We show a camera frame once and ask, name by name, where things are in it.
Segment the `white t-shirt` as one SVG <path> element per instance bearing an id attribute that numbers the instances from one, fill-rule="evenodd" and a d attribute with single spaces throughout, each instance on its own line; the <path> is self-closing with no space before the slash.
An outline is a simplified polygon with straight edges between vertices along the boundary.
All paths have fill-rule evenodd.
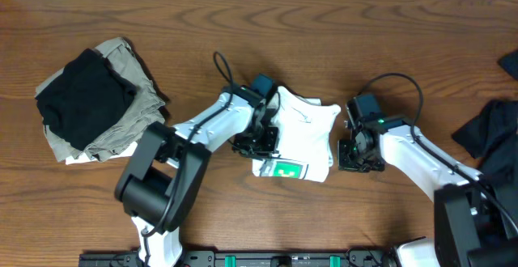
<path id="1" fill-rule="evenodd" d="M 278 142 L 272 159 L 253 160 L 253 175 L 324 182 L 333 166 L 329 136 L 341 107 L 280 86 L 267 108 L 276 112 L 270 124 L 278 128 Z"/>

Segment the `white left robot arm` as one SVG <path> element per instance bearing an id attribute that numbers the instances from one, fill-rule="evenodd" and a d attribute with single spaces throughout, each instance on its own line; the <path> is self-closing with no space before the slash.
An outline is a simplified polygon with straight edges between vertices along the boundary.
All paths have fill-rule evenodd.
<path id="1" fill-rule="evenodd" d="M 230 138 L 234 150 L 270 157 L 276 131 L 267 126 L 274 86 L 230 85 L 194 118 L 149 125 L 117 182 L 114 196 L 137 227 L 141 266 L 174 266 L 183 248 L 180 225 L 193 207 L 210 158 Z"/>

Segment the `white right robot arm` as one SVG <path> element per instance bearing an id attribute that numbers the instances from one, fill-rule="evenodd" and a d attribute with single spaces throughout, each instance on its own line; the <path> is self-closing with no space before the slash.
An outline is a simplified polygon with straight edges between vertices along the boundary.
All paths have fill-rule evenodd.
<path id="1" fill-rule="evenodd" d="M 378 266 L 515 266 L 517 183 L 468 167 L 421 135 L 405 117 L 351 115 L 338 143 L 339 169 L 382 172 L 391 165 L 434 205 L 433 238 L 414 239 L 374 259 Z"/>

